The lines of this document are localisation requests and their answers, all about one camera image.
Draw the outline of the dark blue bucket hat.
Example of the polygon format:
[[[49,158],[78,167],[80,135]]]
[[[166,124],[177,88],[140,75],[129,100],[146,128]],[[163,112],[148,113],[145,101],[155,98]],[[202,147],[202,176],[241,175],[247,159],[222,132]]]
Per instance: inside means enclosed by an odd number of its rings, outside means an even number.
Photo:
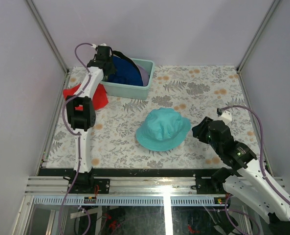
[[[143,86],[139,70],[134,64],[115,56],[113,58],[115,73],[108,75],[107,81],[123,85]]]

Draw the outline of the teal bucket hat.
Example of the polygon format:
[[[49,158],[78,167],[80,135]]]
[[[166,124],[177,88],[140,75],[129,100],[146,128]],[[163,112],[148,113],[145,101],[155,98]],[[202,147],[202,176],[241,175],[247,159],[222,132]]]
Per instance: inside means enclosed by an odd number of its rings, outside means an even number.
[[[188,118],[172,108],[159,108],[149,112],[135,137],[148,150],[169,151],[181,145],[190,130]]]

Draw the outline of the red cloth hat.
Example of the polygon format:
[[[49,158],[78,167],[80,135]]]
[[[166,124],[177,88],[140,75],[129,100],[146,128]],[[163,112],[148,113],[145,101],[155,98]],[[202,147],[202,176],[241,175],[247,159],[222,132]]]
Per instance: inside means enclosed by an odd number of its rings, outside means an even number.
[[[66,100],[68,96],[74,95],[75,92],[80,88],[80,86],[81,83],[70,89],[64,89],[63,90],[64,99]],[[95,110],[99,110],[101,108],[104,108],[108,103],[109,101],[107,98],[106,90],[102,84],[99,84],[92,98],[93,107]]]

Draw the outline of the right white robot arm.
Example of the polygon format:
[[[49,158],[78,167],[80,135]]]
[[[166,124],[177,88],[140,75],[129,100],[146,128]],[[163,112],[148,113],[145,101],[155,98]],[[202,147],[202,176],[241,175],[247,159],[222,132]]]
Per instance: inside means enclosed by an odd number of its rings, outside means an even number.
[[[205,117],[192,128],[193,137],[210,145],[228,167],[211,177],[216,193],[236,196],[268,224],[274,235],[290,235],[290,195],[263,169],[254,152],[234,140],[222,120]]]

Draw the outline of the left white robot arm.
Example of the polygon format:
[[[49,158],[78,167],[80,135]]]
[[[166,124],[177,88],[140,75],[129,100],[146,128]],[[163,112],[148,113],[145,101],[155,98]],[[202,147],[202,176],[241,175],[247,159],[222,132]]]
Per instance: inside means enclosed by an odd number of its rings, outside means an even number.
[[[92,98],[105,74],[115,71],[113,53],[106,44],[94,45],[81,43],[75,48],[88,45],[96,50],[91,67],[80,62],[86,69],[86,76],[74,95],[68,96],[63,105],[63,121],[67,130],[75,137],[76,163],[74,173],[70,177],[70,189],[75,192],[90,193],[95,189],[93,168],[90,162],[90,140],[95,125],[96,114]]]

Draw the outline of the black beige cap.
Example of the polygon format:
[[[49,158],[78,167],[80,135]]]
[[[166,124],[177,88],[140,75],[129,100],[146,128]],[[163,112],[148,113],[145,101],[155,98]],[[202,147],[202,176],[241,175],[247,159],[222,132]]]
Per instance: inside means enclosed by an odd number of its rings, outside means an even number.
[[[137,71],[139,74],[141,74],[141,73],[140,73],[140,70],[139,70],[139,68],[138,68],[138,66],[136,65],[136,63],[135,63],[132,59],[130,59],[129,57],[125,56],[122,52],[117,51],[117,50],[113,50],[112,53],[113,53],[115,56],[117,56],[117,57],[119,57],[119,58],[121,58],[121,59],[123,59],[123,60],[129,62],[131,65],[133,65],[133,67],[136,69],[136,71]]]

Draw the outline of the lavender hat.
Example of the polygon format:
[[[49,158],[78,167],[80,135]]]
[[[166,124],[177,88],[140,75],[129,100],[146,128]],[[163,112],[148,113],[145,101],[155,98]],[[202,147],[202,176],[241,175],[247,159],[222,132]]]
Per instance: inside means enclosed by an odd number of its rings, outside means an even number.
[[[149,74],[147,73],[147,71],[140,65],[137,65],[139,71],[140,71],[140,74],[141,74],[141,79],[142,79],[142,82],[143,82],[143,86],[146,87],[149,83]]]

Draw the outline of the light teal plastic bin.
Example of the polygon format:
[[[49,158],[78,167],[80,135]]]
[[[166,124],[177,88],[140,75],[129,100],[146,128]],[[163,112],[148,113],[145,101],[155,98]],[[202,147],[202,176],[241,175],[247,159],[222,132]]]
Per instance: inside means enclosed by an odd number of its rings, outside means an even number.
[[[123,97],[123,98],[132,98],[132,99],[141,99],[146,100],[149,93],[149,88],[151,86],[153,75],[155,71],[155,63],[152,60],[144,60],[132,58],[132,61],[136,63],[136,65],[141,66],[149,76],[149,82],[147,86],[132,86],[132,85],[124,85],[118,83],[110,83],[107,81],[101,81],[107,92],[107,95]]]

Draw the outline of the left aluminium frame post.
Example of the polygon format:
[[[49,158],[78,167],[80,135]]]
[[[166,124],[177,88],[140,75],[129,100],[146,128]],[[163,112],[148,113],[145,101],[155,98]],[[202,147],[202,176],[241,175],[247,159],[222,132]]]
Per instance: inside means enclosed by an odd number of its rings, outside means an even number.
[[[69,72],[69,68],[66,65],[64,59],[62,58],[49,30],[47,29],[45,22],[43,21],[37,7],[36,4],[34,3],[33,0],[24,0],[24,3],[26,4],[27,8],[29,9],[29,11],[31,12],[31,15],[33,16],[36,24],[38,25],[42,35],[44,36],[49,48],[51,49],[55,59],[57,60],[60,68],[62,69],[62,71],[67,74]]]

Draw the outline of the aluminium frame post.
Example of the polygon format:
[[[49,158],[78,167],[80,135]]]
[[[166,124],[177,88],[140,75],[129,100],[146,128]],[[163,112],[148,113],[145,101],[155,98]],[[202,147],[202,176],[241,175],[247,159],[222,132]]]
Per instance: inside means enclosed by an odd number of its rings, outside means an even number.
[[[247,50],[245,51],[244,56],[242,57],[240,63],[236,67],[237,73],[240,73],[243,67],[245,66],[247,60],[249,59],[251,53],[253,52],[256,44],[258,43],[260,37],[262,36],[268,22],[271,20],[273,14],[277,10],[279,4],[282,2],[282,0],[273,0],[269,9],[267,10],[262,22],[260,23],[254,37],[252,38]]]
[[[55,59],[57,60],[60,68],[62,69],[62,71],[67,74],[69,72],[69,68],[66,65],[64,59],[62,58],[49,30],[47,29],[45,22],[43,21],[37,7],[36,4],[34,3],[33,0],[24,0],[24,3],[26,4],[27,8],[29,9],[29,11],[31,12],[31,15],[33,16],[36,24],[38,25],[42,35],[44,36],[49,48],[51,49]]]

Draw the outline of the right aluminium frame post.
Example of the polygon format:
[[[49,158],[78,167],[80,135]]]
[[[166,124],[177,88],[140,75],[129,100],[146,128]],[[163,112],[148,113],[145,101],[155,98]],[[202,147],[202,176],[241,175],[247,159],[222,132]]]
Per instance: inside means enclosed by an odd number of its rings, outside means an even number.
[[[254,37],[252,38],[247,50],[245,51],[244,56],[242,57],[240,63],[236,67],[237,73],[240,73],[243,67],[245,66],[247,60],[249,59],[251,53],[253,52],[256,44],[258,43],[260,37],[262,36],[268,22],[271,20],[273,14],[277,10],[279,4],[282,2],[282,0],[273,0],[269,9],[267,10],[262,22],[260,23]]]

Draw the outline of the aluminium front rail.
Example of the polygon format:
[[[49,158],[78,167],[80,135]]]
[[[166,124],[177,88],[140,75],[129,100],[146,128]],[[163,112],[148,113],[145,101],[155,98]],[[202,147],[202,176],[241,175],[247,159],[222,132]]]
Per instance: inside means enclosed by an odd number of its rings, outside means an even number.
[[[87,195],[101,196],[193,196],[194,177],[99,177],[106,182]],[[68,180],[54,176],[30,176],[25,188],[25,195],[60,195],[67,192]]]

